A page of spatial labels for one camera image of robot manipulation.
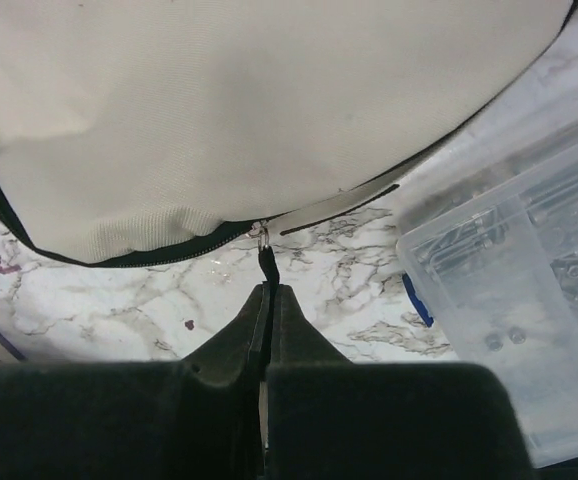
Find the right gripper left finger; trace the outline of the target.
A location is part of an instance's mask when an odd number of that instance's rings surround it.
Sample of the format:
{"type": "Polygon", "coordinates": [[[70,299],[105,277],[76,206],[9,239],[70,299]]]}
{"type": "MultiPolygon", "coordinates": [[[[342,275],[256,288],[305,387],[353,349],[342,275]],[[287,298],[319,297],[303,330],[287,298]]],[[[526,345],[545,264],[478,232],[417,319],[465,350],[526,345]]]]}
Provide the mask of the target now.
{"type": "Polygon", "coordinates": [[[255,479],[270,289],[177,361],[0,365],[0,479],[255,479]]]}

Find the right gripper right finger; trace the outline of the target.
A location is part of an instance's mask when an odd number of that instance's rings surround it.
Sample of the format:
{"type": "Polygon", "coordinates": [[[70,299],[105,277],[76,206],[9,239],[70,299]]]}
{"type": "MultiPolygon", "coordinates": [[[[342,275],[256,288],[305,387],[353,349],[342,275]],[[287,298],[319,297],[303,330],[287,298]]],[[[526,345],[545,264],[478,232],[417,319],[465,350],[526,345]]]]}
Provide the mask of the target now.
{"type": "Polygon", "coordinates": [[[470,363],[346,359],[276,294],[268,389],[271,479],[530,479],[509,396],[470,363]]]}

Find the cream canvas backpack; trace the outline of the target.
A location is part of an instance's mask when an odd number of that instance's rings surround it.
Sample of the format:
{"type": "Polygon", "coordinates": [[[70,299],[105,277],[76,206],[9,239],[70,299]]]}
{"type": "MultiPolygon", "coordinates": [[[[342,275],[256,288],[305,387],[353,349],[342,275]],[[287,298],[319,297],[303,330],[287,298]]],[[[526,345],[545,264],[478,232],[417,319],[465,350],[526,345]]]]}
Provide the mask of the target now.
{"type": "Polygon", "coordinates": [[[0,221],[95,268],[285,234],[393,191],[570,1],[0,1],[0,221]]]}

